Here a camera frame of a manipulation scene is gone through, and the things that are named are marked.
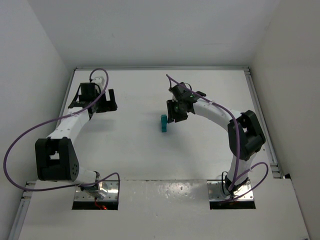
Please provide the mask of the teal arch block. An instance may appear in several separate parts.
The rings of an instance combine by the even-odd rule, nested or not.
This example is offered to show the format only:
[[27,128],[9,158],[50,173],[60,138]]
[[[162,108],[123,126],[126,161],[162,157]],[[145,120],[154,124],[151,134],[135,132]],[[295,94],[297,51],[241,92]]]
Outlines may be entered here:
[[167,126],[166,125],[161,127],[161,132],[162,133],[166,133],[167,132]]

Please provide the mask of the teal pentagon roof block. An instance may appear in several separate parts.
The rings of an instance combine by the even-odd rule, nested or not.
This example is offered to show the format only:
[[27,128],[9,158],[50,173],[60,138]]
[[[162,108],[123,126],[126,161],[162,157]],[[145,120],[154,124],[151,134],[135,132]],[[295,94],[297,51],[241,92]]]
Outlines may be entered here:
[[160,119],[161,119],[162,121],[167,121],[167,120],[168,120],[166,114],[162,114],[161,117],[160,117]]

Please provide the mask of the teal small rectangular block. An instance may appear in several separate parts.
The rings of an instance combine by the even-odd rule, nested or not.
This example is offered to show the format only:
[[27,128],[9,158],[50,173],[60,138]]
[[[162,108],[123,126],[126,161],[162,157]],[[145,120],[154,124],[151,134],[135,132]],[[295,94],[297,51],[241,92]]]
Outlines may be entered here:
[[161,118],[161,124],[164,125],[164,126],[166,126],[168,124],[168,120],[167,120],[166,117],[162,117]]

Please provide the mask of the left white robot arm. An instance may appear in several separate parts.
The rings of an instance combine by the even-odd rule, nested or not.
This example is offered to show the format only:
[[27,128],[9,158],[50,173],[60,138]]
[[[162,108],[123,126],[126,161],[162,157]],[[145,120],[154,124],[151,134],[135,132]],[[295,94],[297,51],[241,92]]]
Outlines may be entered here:
[[97,171],[80,166],[73,143],[94,114],[117,110],[115,94],[109,89],[110,99],[102,92],[105,79],[100,76],[81,83],[68,106],[68,117],[47,137],[35,143],[37,175],[41,181],[70,182],[83,192],[102,199],[108,193],[104,183],[98,183]]

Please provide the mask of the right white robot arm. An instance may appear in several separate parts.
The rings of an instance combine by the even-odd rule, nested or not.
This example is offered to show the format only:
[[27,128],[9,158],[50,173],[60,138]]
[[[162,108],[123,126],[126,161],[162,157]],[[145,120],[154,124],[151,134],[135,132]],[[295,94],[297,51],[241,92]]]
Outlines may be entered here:
[[167,116],[162,117],[161,127],[188,119],[188,114],[204,117],[226,130],[228,144],[233,154],[230,169],[223,177],[223,191],[233,194],[248,180],[249,171],[256,154],[266,142],[256,114],[226,108],[201,91],[193,91],[190,84],[180,82],[169,87],[172,99],[167,100]]

